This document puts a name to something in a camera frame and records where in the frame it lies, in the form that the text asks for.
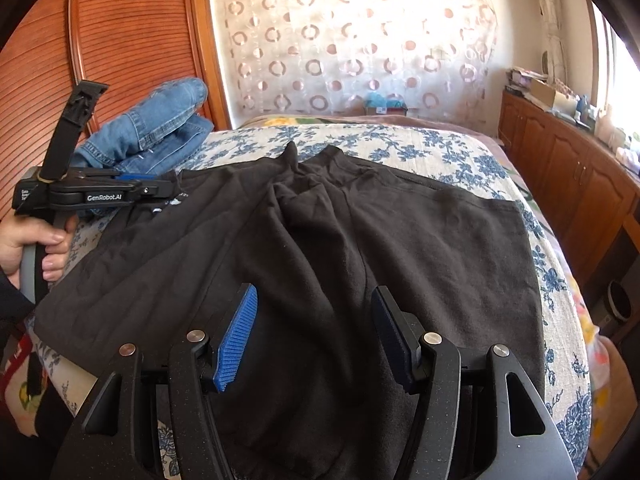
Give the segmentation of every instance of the bedspread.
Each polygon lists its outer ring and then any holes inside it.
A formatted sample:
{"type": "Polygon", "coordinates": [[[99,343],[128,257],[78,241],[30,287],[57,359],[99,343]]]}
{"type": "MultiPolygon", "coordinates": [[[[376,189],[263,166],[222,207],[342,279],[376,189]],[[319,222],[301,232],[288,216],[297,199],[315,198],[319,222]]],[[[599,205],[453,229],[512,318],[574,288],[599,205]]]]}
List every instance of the bedspread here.
{"type": "MultiPolygon", "coordinates": [[[[214,132],[183,167],[199,170],[260,156],[277,156],[290,140],[297,144],[301,160],[320,152],[327,144],[333,144],[347,155],[435,178],[484,198],[516,202],[529,234],[542,300],[544,400],[578,471],[590,436],[587,352],[572,295],[572,282],[571,279],[568,281],[566,268],[563,269],[566,267],[564,258],[561,263],[557,241],[524,199],[521,189],[526,192],[526,188],[520,186],[519,189],[489,148],[476,138],[442,130],[383,124],[280,124],[214,132]]],[[[67,272],[96,246],[109,220],[102,218],[80,226],[72,243],[67,272]]],[[[95,378],[39,341],[33,333],[33,323],[30,326],[34,346],[50,380],[75,413],[95,378]]],[[[172,476],[177,474],[177,463],[170,430],[162,428],[161,436],[165,473],[172,476]]]]}

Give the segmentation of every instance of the shirt sleeve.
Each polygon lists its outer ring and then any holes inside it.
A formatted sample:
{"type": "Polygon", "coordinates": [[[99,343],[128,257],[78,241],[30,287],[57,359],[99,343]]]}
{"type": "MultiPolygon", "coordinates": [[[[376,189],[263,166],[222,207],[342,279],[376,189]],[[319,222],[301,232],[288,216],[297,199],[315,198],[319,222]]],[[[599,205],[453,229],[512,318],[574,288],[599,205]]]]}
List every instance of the shirt sleeve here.
{"type": "Polygon", "coordinates": [[[0,351],[6,346],[11,326],[20,323],[34,308],[0,269],[0,351]]]}

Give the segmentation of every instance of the silver screw head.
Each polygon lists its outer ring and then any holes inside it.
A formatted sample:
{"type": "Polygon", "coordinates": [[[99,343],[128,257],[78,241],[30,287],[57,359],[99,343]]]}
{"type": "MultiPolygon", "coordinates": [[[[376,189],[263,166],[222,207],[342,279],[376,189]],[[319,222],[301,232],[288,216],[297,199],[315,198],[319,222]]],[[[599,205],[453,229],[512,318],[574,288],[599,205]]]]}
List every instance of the silver screw head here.
{"type": "Polygon", "coordinates": [[[507,357],[509,355],[510,350],[505,345],[494,345],[494,354],[498,357],[507,357]]]}
{"type": "Polygon", "coordinates": [[[136,346],[133,343],[124,343],[124,345],[120,347],[120,350],[118,350],[118,352],[120,352],[120,355],[123,357],[130,356],[135,351],[136,346]]]}
{"type": "Polygon", "coordinates": [[[426,343],[429,343],[431,345],[439,345],[440,343],[442,343],[442,336],[436,332],[427,332],[422,336],[422,338],[426,343]]]}
{"type": "Polygon", "coordinates": [[[204,332],[202,330],[191,330],[187,334],[187,341],[191,343],[199,343],[204,339],[204,332]]]}

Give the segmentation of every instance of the window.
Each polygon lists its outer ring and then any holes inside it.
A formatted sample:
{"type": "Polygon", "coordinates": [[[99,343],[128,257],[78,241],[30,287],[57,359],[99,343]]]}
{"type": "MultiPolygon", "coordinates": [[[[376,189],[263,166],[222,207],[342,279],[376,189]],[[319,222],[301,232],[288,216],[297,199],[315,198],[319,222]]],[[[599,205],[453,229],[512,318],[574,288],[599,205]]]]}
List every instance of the window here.
{"type": "Polygon", "coordinates": [[[597,74],[594,75],[597,78],[595,104],[601,108],[611,105],[614,125],[627,134],[640,135],[640,70],[623,41],[596,6],[593,6],[592,18],[597,36],[597,56],[594,55],[598,65],[597,74]]]}

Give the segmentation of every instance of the denim jacket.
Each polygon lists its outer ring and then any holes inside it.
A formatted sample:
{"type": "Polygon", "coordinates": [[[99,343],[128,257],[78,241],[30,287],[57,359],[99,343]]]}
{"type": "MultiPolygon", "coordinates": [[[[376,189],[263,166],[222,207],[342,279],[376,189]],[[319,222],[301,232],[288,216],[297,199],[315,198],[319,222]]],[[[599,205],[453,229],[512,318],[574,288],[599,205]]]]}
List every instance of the denim jacket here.
{"type": "Polygon", "coordinates": [[[79,146],[76,168],[115,168],[163,174],[187,160],[213,130],[195,111],[207,98],[196,77],[168,81],[133,108],[109,121],[79,146]]]}

